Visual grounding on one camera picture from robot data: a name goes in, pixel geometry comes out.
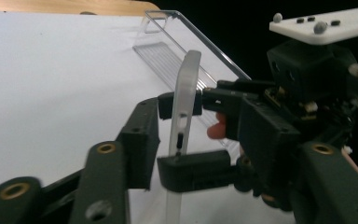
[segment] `brass insert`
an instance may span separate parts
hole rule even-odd
[[[30,188],[30,185],[27,183],[12,184],[12,185],[2,189],[2,191],[0,193],[0,197],[3,200],[11,200],[11,199],[21,196],[26,191],[28,191],[29,188]]]
[[[332,155],[334,153],[333,149],[331,147],[325,146],[325,145],[313,145],[312,149],[316,152],[319,152],[324,155]]]
[[[101,154],[111,153],[116,150],[116,146],[113,144],[103,144],[98,146],[97,151]]]

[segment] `black 3d-printed part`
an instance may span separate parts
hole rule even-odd
[[[226,138],[238,140],[239,118],[243,97],[257,98],[258,95],[244,91],[207,88],[202,94],[203,108],[223,113],[226,116]]]
[[[358,96],[358,78],[348,73],[348,67],[356,60],[348,49],[289,40],[269,50],[267,55],[277,86],[299,102]]]
[[[167,92],[158,97],[158,113],[160,119],[171,119],[174,92]],[[193,116],[202,115],[202,92],[196,92]]]
[[[39,180],[17,177],[0,185],[0,223],[34,224],[41,213]]]
[[[314,223],[358,223],[358,173],[341,150],[308,142],[299,163],[319,206]]]
[[[218,80],[216,88],[228,91],[242,91],[262,95],[266,89],[271,87],[275,87],[275,83],[272,81],[238,78],[235,81]]]
[[[224,187],[238,177],[225,150],[158,158],[158,172],[162,186],[173,192]]]
[[[80,180],[79,170],[43,188],[45,208],[38,224],[67,224]]]
[[[240,143],[260,181],[271,186],[287,183],[300,132],[258,99],[243,98],[240,118]]]
[[[119,142],[89,150],[69,224],[127,223],[126,156]]]
[[[128,158],[129,189],[150,189],[150,179],[159,145],[158,99],[139,103],[133,110],[117,141],[125,148]]]

